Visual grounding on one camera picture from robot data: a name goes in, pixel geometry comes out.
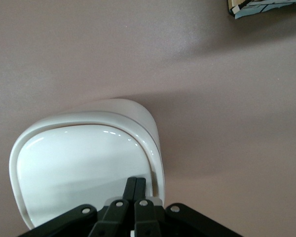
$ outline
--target glossy surface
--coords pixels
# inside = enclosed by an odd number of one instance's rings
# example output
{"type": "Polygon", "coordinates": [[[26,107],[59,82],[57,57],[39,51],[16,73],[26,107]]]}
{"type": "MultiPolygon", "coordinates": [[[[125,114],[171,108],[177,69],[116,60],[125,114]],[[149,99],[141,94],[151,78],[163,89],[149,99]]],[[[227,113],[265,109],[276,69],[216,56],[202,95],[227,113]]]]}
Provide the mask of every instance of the glossy surface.
{"type": "Polygon", "coordinates": [[[296,237],[296,6],[0,0],[0,236],[27,230],[8,173],[34,122],[128,98],[156,121],[166,205],[245,237],[296,237]]]}
{"type": "Polygon", "coordinates": [[[81,204],[102,209],[108,197],[123,194],[130,176],[145,177],[146,195],[152,196],[150,165],[138,141],[104,125],[61,127],[32,137],[18,156],[17,176],[34,226],[81,204]]]}

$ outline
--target white plastic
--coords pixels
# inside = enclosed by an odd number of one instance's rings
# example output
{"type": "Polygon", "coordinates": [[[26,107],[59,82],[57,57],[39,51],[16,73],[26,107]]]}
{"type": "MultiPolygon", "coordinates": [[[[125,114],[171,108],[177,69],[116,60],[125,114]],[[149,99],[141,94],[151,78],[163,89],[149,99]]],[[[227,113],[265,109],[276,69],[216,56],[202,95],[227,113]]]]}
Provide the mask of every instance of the white plastic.
{"type": "Polygon", "coordinates": [[[158,133],[143,106],[111,99],[72,111],[33,124],[12,148],[11,184],[29,228],[80,204],[100,210],[130,176],[164,201],[158,133]]]}

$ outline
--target black metal frame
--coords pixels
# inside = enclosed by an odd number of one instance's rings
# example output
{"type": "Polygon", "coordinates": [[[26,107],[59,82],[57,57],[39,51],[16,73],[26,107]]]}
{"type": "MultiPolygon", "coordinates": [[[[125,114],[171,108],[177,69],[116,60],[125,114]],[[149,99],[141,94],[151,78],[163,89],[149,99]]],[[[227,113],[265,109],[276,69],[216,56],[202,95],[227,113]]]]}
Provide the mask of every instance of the black metal frame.
{"type": "Polygon", "coordinates": [[[145,178],[128,178],[123,197],[100,211],[78,206],[19,237],[241,237],[181,203],[146,198],[145,178]]]}

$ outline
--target silver screw head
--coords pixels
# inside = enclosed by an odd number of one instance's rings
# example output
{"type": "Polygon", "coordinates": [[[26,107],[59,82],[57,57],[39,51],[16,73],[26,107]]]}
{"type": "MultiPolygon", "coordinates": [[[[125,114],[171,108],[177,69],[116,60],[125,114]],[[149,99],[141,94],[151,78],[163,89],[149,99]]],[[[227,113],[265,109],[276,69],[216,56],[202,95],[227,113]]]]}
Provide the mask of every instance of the silver screw head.
{"type": "Polygon", "coordinates": [[[115,205],[118,206],[118,207],[123,206],[123,202],[118,201],[115,205]]]}
{"type": "Polygon", "coordinates": [[[142,200],[142,201],[139,202],[139,205],[140,206],[147,206],[148,202],[146,200],[142,200]]]}
{"type": "Polygon", "coordinates": [[[179,212],[180,211],[180,208],[178,206],[172,206],[170,208],[170,210],[173,211],[173,212],[179,212]]]}
{"type": "Polygon", "coordinates": [[[81,212],[82,212],[83,214],[87,214],[87,213],[89,213],[90,211],[91,211],[90,208],[85,208],[85,209],[83,209],[81,212]]]}

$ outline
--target floor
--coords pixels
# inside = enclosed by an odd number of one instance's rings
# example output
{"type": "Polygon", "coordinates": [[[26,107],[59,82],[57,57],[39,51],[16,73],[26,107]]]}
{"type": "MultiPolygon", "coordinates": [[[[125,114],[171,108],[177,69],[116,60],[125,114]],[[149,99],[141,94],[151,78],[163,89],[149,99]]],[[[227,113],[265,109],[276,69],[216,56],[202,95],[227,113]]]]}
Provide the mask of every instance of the floor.
{"type": "Polygon", "coordinates": [[[166,205],[296,237],[296,5],[235,20],[224,0],[0,0],[0,236],[27,231],[8,173],[17,137],[106,98],[155,118],[166,205]]]}

